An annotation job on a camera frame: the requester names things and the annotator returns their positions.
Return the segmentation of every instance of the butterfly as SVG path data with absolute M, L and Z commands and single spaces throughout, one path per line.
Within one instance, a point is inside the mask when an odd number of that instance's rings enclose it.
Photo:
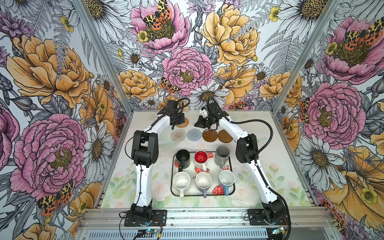
M 161 78 L 159 85 L 160 85 L 160 87 L 165 88 L 170 94 L 175 94 L 178 91 L 180 91 L 179 87 L 172 86 L 169 83 L 168 79 L 166 79 L 165 77 Z
M 306 98 L 300 103 L 300 121 L 303 123 L 309 123 L 310 117 L 308 116 L 307 109 L 310 104 L 310 98 Z
M 73 181 L 64 185 L 63 189 L 56 195 L 45 196 L 37 201 L 37 206 L 43 210 L 42 215 L 48 217 L 54 213 L 56 208 L 66 204 L 73 196 Z
M 332 207 L 330 202 L 327 200 L 322 200 L 319 206 L 327 207 L 328 211 L 331 213 L 331 216 L 335 220 L 335 225 L 337 229 L 341 234 L 344 235 L 346 233 L 346 227 L 347 227 L 347 222 L 345 221 L 344 216 L 341 213 L 339 213 L 338 210 L 336 211 L 336 209 Z
M 367 30 L 362 30 L 361 33 L 351 30 L 345 33 L 345 48 L 349 51 L 354 50 L 357 46 L 373 45 L 383 35 L 384 17 L 374 22 Z
M 172 9 L 168 7 L 166 0 L 159 0 L 155 15 L 148 15 L 143 18 L 147 26 L 151 26 L 153 30 L 160 30 L 162 24 L 166 23 L 172 16 Z

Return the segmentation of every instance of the floral wallpaper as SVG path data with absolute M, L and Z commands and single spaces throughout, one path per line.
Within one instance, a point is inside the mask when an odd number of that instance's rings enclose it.
M 345 240 L 384 239 L 382 1 L 340 1 L 277 117 Z M 297 89 L 296 82 L 290 91 Z
M 64 14 L 82 31 L 73 1 L 62 0 Z M 169 96 L 188 97 L 191 109 L 210 97 L 224 109 L 271 108 L 327 2 L 85 1 L 133 109 L 159 109 Z
M 76 238 L 127 120 L 69 3 L 0 0 L 3 239 Z

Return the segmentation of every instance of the round coaster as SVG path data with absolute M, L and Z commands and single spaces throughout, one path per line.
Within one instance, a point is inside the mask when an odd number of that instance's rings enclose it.
M 188 126 L 188 124 L 189 124 L 189 120 L 188 120 L 188 118 L 185 118 L 185 122 L 182 124 L 176 125 L 176 127 L 184 128 L 184 127 Z
M 229 133 L 226 130 L 221 130 L 218 133 L 217 137 L 223 143 L 229 143 L 229 142 L 232 142 L 232 140 L 233 140 L 231 135 L 229 135 Z
M 187 132 L 187 138 L 191 141 L 198 141 L 201 138 L 200 130 L 193 128 Z
M 203 131 L 203 139 L 207 142 L 214 142 L 217 139 L 217 132 L 214 130 L 206 129 L 205 131 Z
M 170 138 L 174 142 L 182 142 L 185 139 L 185 136 L 186 136 L 185 131 L 183 131 L 183 130 L 175 130 L 170 135 Z

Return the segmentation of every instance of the mug with purple handle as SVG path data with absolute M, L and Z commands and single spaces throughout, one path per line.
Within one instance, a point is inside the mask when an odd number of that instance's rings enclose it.
M 224 194 L 229 195 L 229 187 L 235 183 L 235 175 L 229 170 L 223 170 L 218 176 L 220 187 L 224 189 Z
M 212 177 L 207 172 L 200 172 L 195 178 L 196 186 L 203 191 L 203 197 L 207 197 L 207 189 L 211 186 Z

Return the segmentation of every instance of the floral tablecloth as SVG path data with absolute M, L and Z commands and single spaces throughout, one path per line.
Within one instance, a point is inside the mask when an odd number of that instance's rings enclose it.
M 171 139 L 171 134 L 176 130 L 183 130 L 187 133 L 195 128 L 194 123 L 197 121 L 199 113 L 196 111 L 184 111 L 184 113 L 189 120 L 186 127 L 175 127 L 174 130 L 169 127 L 159 136 L 159 158 L 152 172 L 152 207 L 261 207 L 260 195 L 251 174 L 246 166 L 236 159 L 236 143 L 234 141 L 224 144 L 219 140 L 206 142 L 202 138 L 198 141 L 191 141 L 186 137 L 181 142 L 175 142 Z M 257 118 L 273 123 L 269 112 L 232 111 L 229 114 L 234 121 Z M 156 112 L 135 112 L 124 144 L 136 130 L 146 128 L 155 118 Z M 262 123 L 247 123 L 241 125 L 241 128 L 248 133 L 255 133 L 259 148 L 265 144 L 269 137 L 269 129 Z M 271 186 L 287 200 L 289 206 L 310 206 L 283 141 L 277 133 L 276 126 L 272 125 L 272 128 L 275 133 L 273 139 L 269 146 L 260 153 L 260 160 L 267 178 Z M 236 177 L 235 192 L 227 197 L 208 196 L 207 198 L 184 197 L 181 199 L 172 195 L 170 187 L 174 154 L 180 149 L 214 151 L 220 145 L 227 146 L 231 151 L 232 170 Z M 129 142 L 127 145 L 127 152 L 129 153 L 131 152 L 131 146 L 132 143 Z M 129 208 L 135 198 L 136 182 L 133 161 L 126 156 L 124 148 L 122 148 L 108 183 L 101 208 Z

